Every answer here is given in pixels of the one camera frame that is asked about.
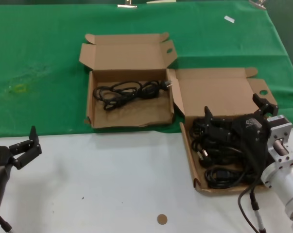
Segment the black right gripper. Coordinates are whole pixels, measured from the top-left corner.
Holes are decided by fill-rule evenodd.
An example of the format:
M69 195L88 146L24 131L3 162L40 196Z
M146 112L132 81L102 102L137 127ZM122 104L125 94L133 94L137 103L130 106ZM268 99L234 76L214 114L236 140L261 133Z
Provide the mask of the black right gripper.
M204 107L204 132L211 138L223 143L233 142L233 132L240 140L242 151L248 158L268 158L267 152L267 123L266 114L277 116L278 106L270 103L266 98L254 94L252 97L258 109L252 114L228 119L214 117L210 109Z

